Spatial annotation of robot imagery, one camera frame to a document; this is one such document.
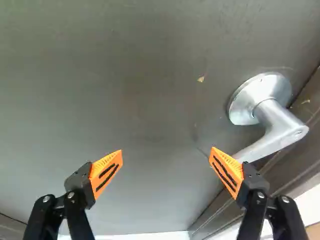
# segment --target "silver door handle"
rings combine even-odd
[[[285,106],[292,95],[288,79],[277,72],[256,75],[232,95],[228,116],[235,125],[262,124],[265,134],[232,157],[253,162],[302,139],[309,128]]]

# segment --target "door surface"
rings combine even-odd
[[[222,189],[211,146],[263,134],[229,122],[230,94],[277,71],[294,98],[319,59],[317,0],[3,1],[0,212],[26,222],[83,163],[123,149],[88,211],[94,233],[186,230]]]

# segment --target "door handle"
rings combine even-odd
[[[302,139],[309,131],[301,120],[286,109],[292,96],[290,81],[277,72],[256,75],[231,96],[228,117],[235,125],[262,124],[262,138],[232,157],[253,162]]]

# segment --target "metal screw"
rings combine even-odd
[[[49,201],[49,199],[50,199],[50,196],[45,196],[45,197],[43,198],[42,202],[46,203],[46,202]]]
[[[282,201],[284,201],[286,204],[290,202],[289,198],[287,198],[286,196],[282,197]]]
[[[69,192],[68,199],[71,199],[74,195],[75,195],[75,193],[73,191]]]
[[[258,191],[258,197],[264,199],[265,195],[262,192]]]

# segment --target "black stripe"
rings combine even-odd
[[[115,166],[115,168],[112,170],[112,172],[109,174],[109,176],[107,176],[106,179],[95,189],[96,192],[98,192],[100,190],[100,188],[102,188],[108,182],[108,180],[113,176],[113,174],[115,174],[118,167],[119,167],[119,164],[117,164]]]
[[[110,169],[112,169],[116,164],[112,164],[109,166],[106,170],[104,170],[102,173],[100,173],[99,178],[102,178]]]
[[[230,181],[233,183],[233,185],[235,187],[237,187],[237,182],[234,180],[234,178],[228,173],[227,169],[225,168],[225,166],[222,165],[222,163],[218,160],[218,158],[216,158],[215,155],[213,155],[213,158],[218,162],[218,164],[220,165],[220,167],[222,168],[222,170],[224,171],[225,175],[230,179]]]
[[[219,171],[219,169],[216,167],[215,163],[212,162],[212,164],[213,164],[215,170],[218,172],[219,176],[224,180],[224,182],[225,182],[226,184],[228,184],[228,186],[232,189],[232,191],[236,192],[234,186],[232,186],[231,183],[225,178],[225,176],[223,176],[223,175],[221,174],[221,172]]]

